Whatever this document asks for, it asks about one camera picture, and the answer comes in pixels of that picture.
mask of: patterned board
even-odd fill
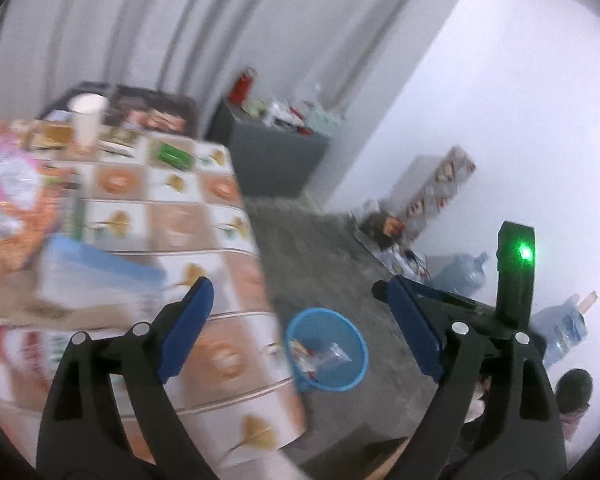
[[[23,139],[43,121],[16,125]],[[157,160],[161,142],[192,156],[190,171]],[[266,297],[258,249],[242,195],[224,146],[157,132],[143,132],[135,156],[93,150],[32,150],[45,164],[72,168],[80,181],[80,214],[74,215],[84,242],[166,272],[163,304],[180,300],[200,276],[214,284],[210,320],[182,373],[166,391],[190,436],[215,466],[231,466],[285,446],[304,431],[304,415],[282,349],[282,334]],[[36,269],[29,280],[10,276],[0,284],[5,312],[21,303],[36,312]],[[107,321],[106,337],[144,319],[120,306],[74,315]],[[73,330],[23,327],[0,319],[0,421],[14,444],[34,460],[37,425],[55,367]],[[32,362],[31,355],[38,356]],[[113,377],[116,400],[136,455],[150,453],[126,394]]]

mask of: green light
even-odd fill
[[[534,252],[526,244],[520,244],[520,258],[526,262],[532,262],[534,260]]]

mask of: green object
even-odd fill
[[[534,260],[534,252],[527,244],[520,244],[520,258],[529,263]]]
[[[191,169],[191,155],[178,148],[174,148],[166,142],[160,143],[157,158],[178,170],[186,171]]]

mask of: large plastic water bottle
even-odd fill
[[[578,311],[577,298],[571,297],[562,305],[550,306],[531,317],[531,328],[544,337],[545,368],[557,363],[587,336],[587,325]]]
[[[487,253],[482,253],[477,258],[470,254],[456,254],[453,261],[427,285],[470,298],[487,281],[482,266],[488,258]]]

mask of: concrete floor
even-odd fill
[[[391,275],[353,239],[345,219],[295,202],[248,200],[247,210],[283,327],[296,313],[324,306],[349,318],[368,345],[362,383],[344,393],[303,394],[308,431],[283,449],[315,480],[335,480],[334,467],[366,444],[412,435],[436,387],[418,370],[389,309],[371,296],[371,285]]]

